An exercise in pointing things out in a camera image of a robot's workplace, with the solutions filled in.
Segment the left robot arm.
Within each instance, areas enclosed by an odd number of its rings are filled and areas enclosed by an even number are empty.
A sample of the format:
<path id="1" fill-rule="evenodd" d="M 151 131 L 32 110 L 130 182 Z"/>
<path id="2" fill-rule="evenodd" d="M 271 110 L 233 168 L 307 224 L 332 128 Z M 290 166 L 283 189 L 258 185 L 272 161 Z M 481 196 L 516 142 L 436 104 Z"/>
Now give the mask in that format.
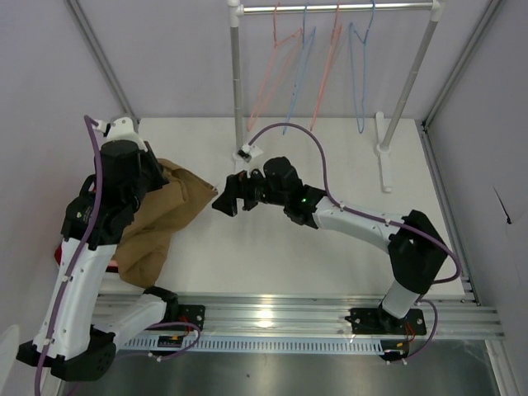
<path id="1" fill-rule="evenodd" d="M 129 340 L 153 325 L 171 329 L 179 319 L 177 294 L 151 286 L 109 321 L 92 321 L 102 278 L 125 228 L 146 194 L 167 184 L 152 149 L 142 141 L 106 142 L 94 162 L 95 173 L 65 212 L 62 262 L 45 321 L 16 354 L 18 361 L 48 368 L 67 382 L 99 380 Z"/>

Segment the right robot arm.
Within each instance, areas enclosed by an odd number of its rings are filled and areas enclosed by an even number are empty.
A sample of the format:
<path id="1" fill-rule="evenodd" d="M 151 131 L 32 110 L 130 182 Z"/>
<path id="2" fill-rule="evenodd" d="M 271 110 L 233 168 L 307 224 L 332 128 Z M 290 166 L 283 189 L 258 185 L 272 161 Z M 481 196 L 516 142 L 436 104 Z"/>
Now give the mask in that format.
<path id="1" fill-rule="evenodd" d="M 234 217 L 257 205 L 275 205 L 295 224 L 368 243 L 388 257 L 394 281 L 374 309 L 352 308 L 346 316 L 355 334 L 425 334 L 415 302 L 425 295 L 446 258 L 443 240 L 428 217 L 412 210 L 404 216 L 339 205 L 330 195 L 302 182 L 285 157 L 272 158 L 261 170 L 227 176 L 214 210 Z"/>

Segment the tan brown skirt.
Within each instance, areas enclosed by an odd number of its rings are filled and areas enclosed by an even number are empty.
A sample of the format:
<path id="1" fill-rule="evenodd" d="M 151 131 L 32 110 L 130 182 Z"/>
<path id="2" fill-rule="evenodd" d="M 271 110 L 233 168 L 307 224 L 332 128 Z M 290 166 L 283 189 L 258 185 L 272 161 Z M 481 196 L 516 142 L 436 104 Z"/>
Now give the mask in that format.
<path id="1" fill-rule="evenodd" d="M 112 258 L 120 279 L 143 289 L 158 280 L 172 235 L 188 226 L 218 194 L 214 186 L 184 167 L 165 158 L 158 162 L 168 184 L 147 193 Z"/>

